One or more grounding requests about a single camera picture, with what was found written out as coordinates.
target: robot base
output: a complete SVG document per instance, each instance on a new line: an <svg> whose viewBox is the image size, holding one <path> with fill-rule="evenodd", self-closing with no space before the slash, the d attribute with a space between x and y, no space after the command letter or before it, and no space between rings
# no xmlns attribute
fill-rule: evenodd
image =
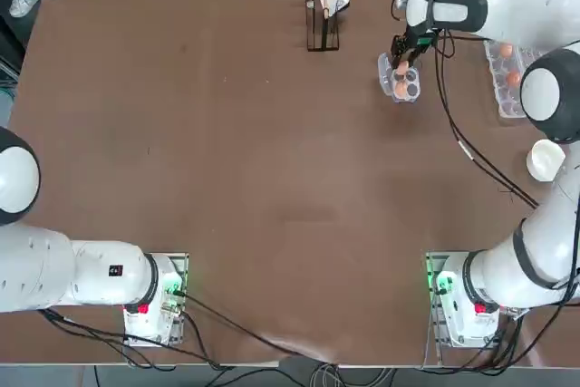
<svg viewBox="0 0 580 387"><path fill-rule="evenodd" d="M495 342L499 310L477 313L476 306L469 300L462 277L467 255L468 252L427 255L435 334L439 343L452 347L489 347L489 341Z"/></svg>
<svg viewBox="0 0 580 387"><path fill-rule="evenodd" d="M173 290L187 291L189 255L151 253L159 270L157 291L149 305L140 306L138 313L123 309L125 333L144 337L163 344L179 344L183 340L183 319L185 308L182 297L175 296ZM156 346L139 340L129 339L130 346Z"/></svg>

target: white robotic arm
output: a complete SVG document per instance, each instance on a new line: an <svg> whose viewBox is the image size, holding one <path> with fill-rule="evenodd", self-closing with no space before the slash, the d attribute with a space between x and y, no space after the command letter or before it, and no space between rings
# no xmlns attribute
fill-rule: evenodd
<svg viewBox="0 0 580 387"><path fill-rule="evenodd" d="M457 30L550 50L525 71L520 96L530 121L570 150L544 203L490 250L452 254L437 280L454 346L485 345L498 309L559 302L570 278L580 197L580 0L404 0L407 30L393 64L411 62L441 31Z"/></svg>
<svg viewBox="0 0 580 387"><path fill-rule="evenodd" d="M55 305L123 305L128 334L167 344L182 276L171 259L119 241L71 241L15 221L34 204L40 170L31 147L0 128L0 313ZM132 345L149 343L132 343Z"/></svg>

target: egg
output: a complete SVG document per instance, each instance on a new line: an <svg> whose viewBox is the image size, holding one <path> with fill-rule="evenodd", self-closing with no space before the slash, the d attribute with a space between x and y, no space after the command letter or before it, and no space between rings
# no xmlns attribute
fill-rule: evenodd
<svg viewBox="0 0 580 387"><path fill-rule="evenodd" d="M409 70L409 61L401 61L395 72L401 76L404 76L407 70Z"/></svg>
<svg viewBox="0 0 580 387"><path fill-rule="evenodd" d="M518 72L509 72L506 75L506 82L509 86L519 86L519 82L522 80L521 75Z"/></svg>
<svg viewBox="0 0 580 387"><path fill-rule="evenodd" d="M513 52L514 52L513 45L503 43L499 45L499 54L501 54L504 58L509 58Z"/></svg>
<svg viewBox="0 0 580 387"><path fill-rule="evenodd" d="M401 99L407 98L407 83L406 82L397 82L395 85L395 94L397 97Z"/></svg>

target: egg tray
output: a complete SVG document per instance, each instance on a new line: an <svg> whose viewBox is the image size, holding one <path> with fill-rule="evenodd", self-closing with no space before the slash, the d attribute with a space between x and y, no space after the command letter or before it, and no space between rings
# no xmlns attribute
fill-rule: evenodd
<svg viewBox="0 0 580 387"><path fill-rule="evenodd" d="M511 56L504 57L499 52L499 42L485 41L483 45L489 61L489 71L493 79L499 116L502 118L525 118L526 114L522 109L519 97L519 85L509 86L506 79L508 74L512 72L519 73L522 77L526 68L543 53L536 49L513 46Z"/></svg>
<svg viewBox="0 0 580 387"><path fill-rule="evenodd" d="M413 103L417 101L419 94L421 94L421 84L419 82L419 72L415 67L411 67L404 74L404 77L399 77L396 71L392 69L391 63L387 53L381 54L378 61L379 68L379 83L383 92L392 97L395 103ZM401 79L407 84L407 91L404 95L399 95L395 92L395 84L401 82Z"/></svg>

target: black stand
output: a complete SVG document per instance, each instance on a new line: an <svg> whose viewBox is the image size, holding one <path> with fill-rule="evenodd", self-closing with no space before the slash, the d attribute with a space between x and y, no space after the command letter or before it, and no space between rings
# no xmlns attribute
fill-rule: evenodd
<svg viewBox="0 0 580 387"><path fill-rule="evenodd" d="M322 19L322 29L317 32L317 3L318 0L305 0L304 3L306 9L306 49L308 52L334 52L340 48L338 8L335 8L334 15L329 18L324 18L324 9L321 8L322 16L319 17L319 20Z"/></svg>

